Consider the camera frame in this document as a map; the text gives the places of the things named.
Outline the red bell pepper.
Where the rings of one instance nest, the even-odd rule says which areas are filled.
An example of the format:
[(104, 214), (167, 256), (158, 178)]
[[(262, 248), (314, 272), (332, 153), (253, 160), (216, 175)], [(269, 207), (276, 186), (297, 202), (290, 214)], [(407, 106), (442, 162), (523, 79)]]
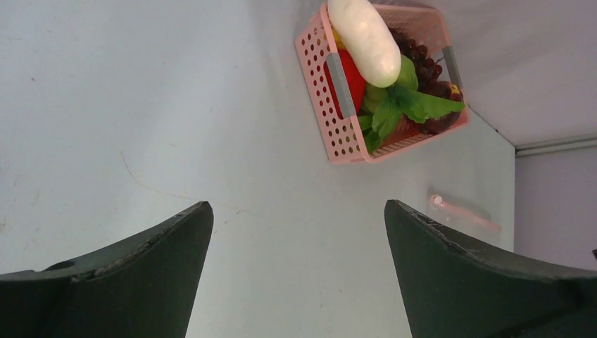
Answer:
[(356, 115), (363, 104), (367, 82), (359, 73), (349, 52), (339, 49), (328, 55), (324, 72), (339, 118)]

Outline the clear zip top bag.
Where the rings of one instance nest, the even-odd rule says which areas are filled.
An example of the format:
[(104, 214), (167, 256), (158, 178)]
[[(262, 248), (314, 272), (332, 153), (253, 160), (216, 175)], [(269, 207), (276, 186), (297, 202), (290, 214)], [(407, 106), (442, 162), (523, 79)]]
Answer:
[(480, 206), (431, 190), (426, 214), (433, 220), (494, 246), (501, 245), (502, 227)]

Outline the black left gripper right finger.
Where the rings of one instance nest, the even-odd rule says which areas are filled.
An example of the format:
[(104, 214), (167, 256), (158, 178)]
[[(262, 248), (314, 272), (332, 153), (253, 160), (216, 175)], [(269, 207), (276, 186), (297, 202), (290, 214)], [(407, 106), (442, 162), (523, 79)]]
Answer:
[(412, 336), (596, 336), (595, 271), (500, 249), (397, 200), (384, 220)]

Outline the green leafy lettuce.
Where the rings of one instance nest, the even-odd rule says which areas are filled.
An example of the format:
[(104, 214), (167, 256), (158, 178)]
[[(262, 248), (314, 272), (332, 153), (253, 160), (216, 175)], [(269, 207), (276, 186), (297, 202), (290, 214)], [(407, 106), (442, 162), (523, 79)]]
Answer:
[(394, 84), (387, 88), (371, 84), (366, 87), (358, 122), (369, 154), (382, 148), (401, 120), (407, 118), (422, 124), (427, 117), (413, 62), (404, 55), (401, 60), (402, 68)]

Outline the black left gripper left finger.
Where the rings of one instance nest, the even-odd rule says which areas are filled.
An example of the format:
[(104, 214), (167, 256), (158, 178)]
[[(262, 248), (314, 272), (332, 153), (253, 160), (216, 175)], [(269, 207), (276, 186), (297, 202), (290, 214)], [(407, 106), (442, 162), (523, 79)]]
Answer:
[(199, 202), (45, 270), (1, 276), (2, 337), (184, 337), (213, 231)]

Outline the white radish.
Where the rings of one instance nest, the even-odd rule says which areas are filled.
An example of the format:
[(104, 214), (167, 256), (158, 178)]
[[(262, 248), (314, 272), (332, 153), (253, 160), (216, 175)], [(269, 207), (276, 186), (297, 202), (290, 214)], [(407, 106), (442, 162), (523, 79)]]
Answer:
[(327, 12), (364, 80), (379, 88), (394, 84), (401, 71), (401, 51), (372, 3), (331, 0)]

